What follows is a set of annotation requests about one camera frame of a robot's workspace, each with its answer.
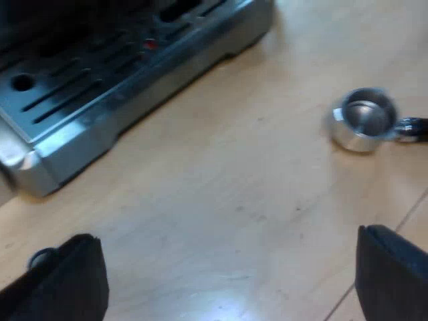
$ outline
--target stainless steel drip tray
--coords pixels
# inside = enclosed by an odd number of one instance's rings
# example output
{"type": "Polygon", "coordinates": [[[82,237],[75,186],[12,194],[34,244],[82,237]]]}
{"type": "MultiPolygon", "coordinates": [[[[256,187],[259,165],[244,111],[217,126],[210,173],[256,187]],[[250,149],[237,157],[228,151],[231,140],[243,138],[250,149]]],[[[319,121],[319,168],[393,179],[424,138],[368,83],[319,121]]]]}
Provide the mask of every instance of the stainless steel drip tray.
{"type": "Polygon", "coordinates": [[[0,162],[16,187],[37,197],[57,190],[272,23],[270,0],[192,3],[179,17],[136,11],[104,33],[77,25],[0,50],[0,162]]]}

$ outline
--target metal slot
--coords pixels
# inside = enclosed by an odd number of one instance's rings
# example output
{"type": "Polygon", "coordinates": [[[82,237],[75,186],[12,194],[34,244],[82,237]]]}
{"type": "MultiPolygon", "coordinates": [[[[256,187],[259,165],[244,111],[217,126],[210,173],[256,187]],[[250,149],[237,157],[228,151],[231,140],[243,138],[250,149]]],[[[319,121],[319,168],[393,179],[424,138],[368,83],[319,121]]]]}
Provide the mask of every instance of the metal slot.
{"type": "Polygon", "coordinates": [[[5,70],[8,70],[9,68],[12,68],[22,62],[23,58],[16,58],[14,60],[11,60],[10,62],[7,62],[6,64],[0,66],[0,72],[4,72],[5,70]]]}
{"type": "Polygon", "coordinates": [[[123,54],[125,54],[126,52],[128,52],[128,50],[132,47],[133,43],[128,42],[127,44],[125,44],[124,46],[122,46],[121,48],[119,48],[118,50],[116,50],[115,52],[111,53],[110,55],[108,55],[107,57],[104,58],[104,63],[108,64],[109,62],[112,62],[113,60],[117,59],[118,57],[122,56],[123,54]]]}
{"type": "Polygon", "coordinates": [[[86,88],[80,90],[74,95],[71,95],[70,97],[66,98],[63,102],[60,102],[58,105],[53,107],[50,111],[45,112],[43,115],[37,117],[35,120],[33,120],[33,124],[38,124],[45,120],[47,117],[51,116],[52,114],[55,114],[57,111],[61,110],[62,108],[66,107],[67,105],[71,104],[73,101],[85,96],[92,90],[95,90],[96,88],[100,87],[102,83],[101,79],[96,80],[95,82],[92,82],[89,86],[86,88]]]}
{"type": "Polygon", "coordinates": [[[220,7],[221,5],[223,5],[227,0],[219,0],[216,4],[210,6],[210,8],[208,8],[207,10],[205,10],[204,12],[202,12],[200,14],[201,17],[206,17],[208,16],[210,13],[212,13],[214,10],[216,10],[216,8],[220,7]]]}
{"type": "Polygon", "coordinates": [[[48,99],[49,97],[53,96],[57,92],[63,90],[64,88],[66,88],[68,86],[71,86],[72,84],[75,84],[79,80],[85,78],[89,73],[90,73],[90,69],[82,70],[82,72],[80,72],[78,75],[76,75],[74,77],[71,77],[69,80],[67,80],[66,82],[64,82],[62,85],[59,85],[57,88],[54,88],[53,90],[51,90],[47,94],[43,95],[42,97],[40,97],[39,99],[35,100],[31,104],[29,104],[26,107],[22,108],[21,111],[22,112],[27,112],[28,110],[34,108],[35,106],[37,106],[38,104],[40,104],[44,100],[48,99]]]}
{"type": "Polygon", "coordinates": [[[181,26],[180,28],[174,30],[173,32],[168,33],[165,36],[165,39],[167,41],[170,41],[176,37],[178,37],[181,33],[183,33],[184,31],[186,31],[188,28],[190,28],[191,24],[190,23],[186,23],[183,26],[181,26]]]}
{"type": "Polygon", "coordinates": [[[160,20],[174,22],[200,4],[202,4],[202,0],[176,0],[173,5],[170,5],[159,13],[160,20]]]}
{"type": "Polygon", "coordinates": [[[112,45],[116,41],[118,41],[126,32],[124,30],[120,30],[116,32],[111,37],[105,39],[101,43],[97,43],[96,45],[93,45],[91,48],[89,48],[89,52],[97,52],[104,48],[107,48],[109,45],[112,45]]]}
{"type": "Polygon", "coordinates": [[[114,72],[116,74],[121,74],[122,72],[124,72],[127,68],[131,67],[134,63],[136,62],[140,62],[142,60],[142,55],[143,53],[140,52],[138,54],[136,54],[134,57],[126,60],[123,64],[121,64],[120,66],[118,66],[114,72]]]}
{"type": "Polygon", "coordinates": [[[71,67],[76,65],[78,61],[79,61],[79,58],[74,58],[74,59],[70,60],[68,63],[66,63],[65,65],[63,65],[62,67],[59,67],[57,70],[51,72],[50,75],[52,77],[59,76],[60,74],[63,74],[64,72],[69,70],[71,67]]]}

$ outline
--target chrome surface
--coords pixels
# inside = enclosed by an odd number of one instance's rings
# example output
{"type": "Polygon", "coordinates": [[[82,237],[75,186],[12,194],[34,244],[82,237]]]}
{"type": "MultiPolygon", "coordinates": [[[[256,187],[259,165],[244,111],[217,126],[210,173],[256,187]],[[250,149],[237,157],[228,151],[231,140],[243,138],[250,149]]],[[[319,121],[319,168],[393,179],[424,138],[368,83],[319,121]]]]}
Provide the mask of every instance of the chrome surface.
{"type": "Polygon", "coordinates": [[[397,110],[383,90],[361,88],[333,107],[330,134],[345,149],[371,152],[395,138],[396,121],[397,110]]]}
{"type": "MultiPolygon", "coordinates": [[[[150,69],[141,69],[78,109],[43,118],[32,104],[31,109],[17,108],[18,101],[3,96],[0,165],[19,188],[32,195],[42,197],[55,191],[112,148],[120,133],[139,118],[216,62],[258,40],[272,24],[272,11],[270,0],[202,1],[175,22],[192,28],[160,50],[150,61],[150,69]]],[[[12,77],[14,69],[7,73],[12,77]]],[[[9,84],[0,84],[0,90],[10,90],[9,84]]],[[[93,95],[100,90],[96,88],[93,95]]]]}

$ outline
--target drain hole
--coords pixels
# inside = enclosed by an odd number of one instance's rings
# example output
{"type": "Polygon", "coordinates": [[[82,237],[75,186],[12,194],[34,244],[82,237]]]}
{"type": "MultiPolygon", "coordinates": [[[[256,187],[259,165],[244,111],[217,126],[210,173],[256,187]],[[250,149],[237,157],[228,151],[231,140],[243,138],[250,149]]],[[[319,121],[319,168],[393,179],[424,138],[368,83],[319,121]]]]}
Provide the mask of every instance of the drain hole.
{"type": "Polygon", "coordinates": [[[173,5],[170,5],[159,13],[160,20],[173,22],[201,3],[202,0],[177,0],[173,5]]]}
{"type": "Polygon", "coordinates": [[[25,92],[34,87],[34,79],[30,75],[22,74],[12,78],[12,88],[18,92],[25,92]]]}
{"type": "Polygon", "coordinates": [[[40,57],[53,57],[90,35],[88,25],[77,25],[54,35],[39,48],[40,57]]]}

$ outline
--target red light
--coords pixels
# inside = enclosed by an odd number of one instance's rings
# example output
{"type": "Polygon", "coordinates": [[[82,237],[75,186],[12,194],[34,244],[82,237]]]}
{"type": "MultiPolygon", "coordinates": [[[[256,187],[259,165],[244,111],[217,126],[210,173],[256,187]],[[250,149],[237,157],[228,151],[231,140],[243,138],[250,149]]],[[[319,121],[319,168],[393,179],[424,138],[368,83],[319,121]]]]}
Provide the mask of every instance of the red light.
{"type": "Polygon", "coordinates": [[[144,48],[149,50],[156,50],[158,49],[158,43],[154,39],[146,39],[144,42],[144,48]]]}

